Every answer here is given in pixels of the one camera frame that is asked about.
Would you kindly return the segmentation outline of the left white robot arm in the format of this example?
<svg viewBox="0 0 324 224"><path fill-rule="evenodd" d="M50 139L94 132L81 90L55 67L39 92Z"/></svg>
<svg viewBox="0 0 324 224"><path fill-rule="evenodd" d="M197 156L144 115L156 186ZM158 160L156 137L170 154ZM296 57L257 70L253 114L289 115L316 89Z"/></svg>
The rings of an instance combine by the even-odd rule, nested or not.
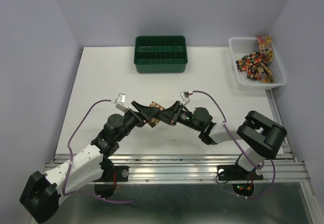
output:
<svg viewBox="0 0 324 224"><path fill-rule="evenodd" d="M132 102L134 110L126 108L123 115L108 117L99 134L78 154L49 171L30 175L19 199L37 223L48 221L60 204L78 189L100 179L112 177L113 163L109 157L119 148L119 142L135 127L143 127L159 112L158 107Z"/></svg>

